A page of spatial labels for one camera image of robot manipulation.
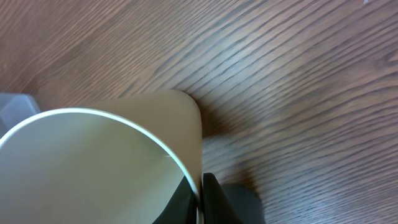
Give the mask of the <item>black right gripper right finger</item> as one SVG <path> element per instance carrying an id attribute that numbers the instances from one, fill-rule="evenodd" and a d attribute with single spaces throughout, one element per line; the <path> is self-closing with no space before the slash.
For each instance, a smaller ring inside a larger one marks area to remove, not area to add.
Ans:
<path id="1" fill-rule="evenodd" d="M 202 201 L 205 224 L 241 224 L 212 173 L 203 174 Z"/>

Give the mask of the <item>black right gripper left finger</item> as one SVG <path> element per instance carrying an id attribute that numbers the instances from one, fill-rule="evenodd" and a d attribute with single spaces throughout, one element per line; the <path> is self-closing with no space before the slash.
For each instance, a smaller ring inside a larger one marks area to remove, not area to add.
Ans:
<path id="1" fill-rule="evenodd" d="M 186 177 L 153 224 L 196 224 L 197 200 Z"/>

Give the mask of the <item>tall cream cup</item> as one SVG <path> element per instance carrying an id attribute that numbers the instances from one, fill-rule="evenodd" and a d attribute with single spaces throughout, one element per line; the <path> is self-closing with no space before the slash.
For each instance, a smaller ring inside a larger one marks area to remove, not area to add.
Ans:
<path id="1" fill-rule="evenodd" d="M 182 91 L 44 111 L 1 138 L 1 222 L 153 223 L 186 177 L 200 223 L 201 159 Z"/>

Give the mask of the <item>clear plastic storage bin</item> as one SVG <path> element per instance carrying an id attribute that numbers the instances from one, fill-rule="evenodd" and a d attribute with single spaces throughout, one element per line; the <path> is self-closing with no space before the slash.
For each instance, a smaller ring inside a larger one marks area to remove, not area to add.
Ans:
<path id="1" fill-rule="evenodd" d="M 31 95 L 19 93 L 0 94 L 1 137 L 21 121 L 40 113 L 40 108 Z"/>

